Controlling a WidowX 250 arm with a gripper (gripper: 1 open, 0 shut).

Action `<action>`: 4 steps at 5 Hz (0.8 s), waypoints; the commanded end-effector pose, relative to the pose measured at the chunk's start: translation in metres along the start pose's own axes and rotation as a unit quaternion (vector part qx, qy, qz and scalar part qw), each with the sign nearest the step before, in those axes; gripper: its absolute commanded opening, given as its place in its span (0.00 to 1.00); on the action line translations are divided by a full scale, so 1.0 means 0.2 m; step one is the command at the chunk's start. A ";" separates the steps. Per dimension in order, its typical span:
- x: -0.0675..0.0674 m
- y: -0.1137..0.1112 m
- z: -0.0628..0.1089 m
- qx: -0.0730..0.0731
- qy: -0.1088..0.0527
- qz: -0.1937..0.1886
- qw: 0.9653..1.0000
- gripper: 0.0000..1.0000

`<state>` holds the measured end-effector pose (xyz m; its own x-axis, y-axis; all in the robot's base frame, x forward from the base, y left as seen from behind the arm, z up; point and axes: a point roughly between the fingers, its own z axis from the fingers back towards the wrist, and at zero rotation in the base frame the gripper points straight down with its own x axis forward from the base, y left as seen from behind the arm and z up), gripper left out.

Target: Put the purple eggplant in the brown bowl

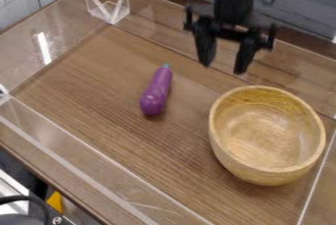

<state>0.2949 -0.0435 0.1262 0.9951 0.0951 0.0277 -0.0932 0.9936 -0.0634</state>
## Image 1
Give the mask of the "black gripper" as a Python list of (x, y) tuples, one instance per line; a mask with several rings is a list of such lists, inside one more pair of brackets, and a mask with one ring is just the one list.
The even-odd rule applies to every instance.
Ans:
[[(278, 26), (255, 11), (251, 11), (239, 23), (223, 22), (215, 17), (214, 5), (194, 4), (186, 7), (185, 30), (194, 34), (199, 61), (206, 67), (215, 58), (219, 38), (242, 42), (234, 67), (234, 73), (242, 75), (249, 70), (258, 48), (274, 49)], [(259, 39), (257, 40), (255, 36), (245, 38), (249, 34), (258, 34)]]

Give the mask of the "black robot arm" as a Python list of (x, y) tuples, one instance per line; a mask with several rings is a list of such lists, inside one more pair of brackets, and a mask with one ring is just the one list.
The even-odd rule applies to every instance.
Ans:
[(262, 49), (275, 47), (278, 26), (254, 11), (255, 0), (214, 0), (186, 8), (185, 30), (195, 37), (201, 63), (209, 67), (217, 56), (219, 38), (241, 43), (234, 73), (243, 75)]

